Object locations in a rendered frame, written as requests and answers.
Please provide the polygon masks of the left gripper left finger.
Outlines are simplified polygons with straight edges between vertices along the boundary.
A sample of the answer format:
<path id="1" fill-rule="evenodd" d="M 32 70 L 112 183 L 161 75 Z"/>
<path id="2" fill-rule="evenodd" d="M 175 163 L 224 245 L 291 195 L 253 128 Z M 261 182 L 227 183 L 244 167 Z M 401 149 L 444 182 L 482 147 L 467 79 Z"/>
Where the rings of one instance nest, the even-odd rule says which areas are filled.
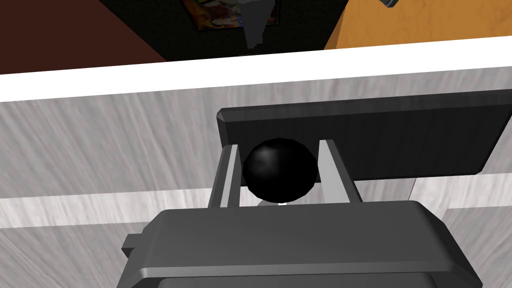
<path id="1" fill-rule="evenodd" d="M 222 148 L 207 207 L 239 207 L 241 179 L 239 146 L 228 144 Z"/>

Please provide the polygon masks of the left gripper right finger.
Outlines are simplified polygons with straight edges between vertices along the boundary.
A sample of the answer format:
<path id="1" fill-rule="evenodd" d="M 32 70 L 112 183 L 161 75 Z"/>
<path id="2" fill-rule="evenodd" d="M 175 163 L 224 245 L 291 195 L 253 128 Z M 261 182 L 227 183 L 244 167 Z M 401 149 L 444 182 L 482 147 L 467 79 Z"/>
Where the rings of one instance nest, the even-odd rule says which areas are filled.
<path id="1" fill-rule="evenodd" d="M 363 201 L 334 140 L 319 141 L 317 166 L 326 203 L 361 203 Z"/>

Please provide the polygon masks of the black ball knob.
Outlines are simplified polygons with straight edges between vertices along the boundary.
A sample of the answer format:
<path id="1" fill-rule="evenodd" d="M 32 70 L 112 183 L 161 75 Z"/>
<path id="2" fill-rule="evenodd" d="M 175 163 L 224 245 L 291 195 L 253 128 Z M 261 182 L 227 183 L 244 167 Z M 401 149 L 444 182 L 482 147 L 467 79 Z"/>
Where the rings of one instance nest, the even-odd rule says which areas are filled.
<path id="1" fill-rule="evenodd" d="M 242 166 L 247 188 L 269 203 L 290 203 L 314 186 L 317 159 L 302 143 L 289 138 L 263 141 L 248 154 Z"/>

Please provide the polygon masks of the grey wooden cupboard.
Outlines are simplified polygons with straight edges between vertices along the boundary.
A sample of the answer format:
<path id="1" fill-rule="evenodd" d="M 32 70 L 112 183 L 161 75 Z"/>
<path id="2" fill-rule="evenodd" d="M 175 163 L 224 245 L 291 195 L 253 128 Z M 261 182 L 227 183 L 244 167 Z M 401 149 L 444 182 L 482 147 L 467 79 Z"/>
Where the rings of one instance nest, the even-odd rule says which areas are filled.
<path id="1" fill-rule="evenodd" d="M 0 75 L 0 288 L 116 288 L 204 208 L 224 107 L 512 89 L 512 36 Z"/>

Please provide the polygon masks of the orange wooden door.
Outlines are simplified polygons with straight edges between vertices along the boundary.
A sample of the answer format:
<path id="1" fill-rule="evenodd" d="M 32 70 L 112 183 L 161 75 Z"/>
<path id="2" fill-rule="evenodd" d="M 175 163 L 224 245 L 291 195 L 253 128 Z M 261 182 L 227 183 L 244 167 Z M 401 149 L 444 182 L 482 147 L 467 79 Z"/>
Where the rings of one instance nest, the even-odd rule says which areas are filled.
<path id="1" fill-rule="evenodd" d="M 325 49 L 512 36 L 512 0 L 349 0 Z"/>

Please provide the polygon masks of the colourful wall picture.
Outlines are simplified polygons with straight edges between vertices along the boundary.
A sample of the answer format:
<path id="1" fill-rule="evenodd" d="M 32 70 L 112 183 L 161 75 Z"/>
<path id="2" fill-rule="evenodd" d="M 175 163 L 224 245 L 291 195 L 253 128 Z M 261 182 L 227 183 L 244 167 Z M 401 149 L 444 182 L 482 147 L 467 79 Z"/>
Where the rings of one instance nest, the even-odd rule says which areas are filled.
<path id="1" fill-rule="evenodd" d="M 280 0 L 180 0 L 199 31 L 279 23 Z"/>

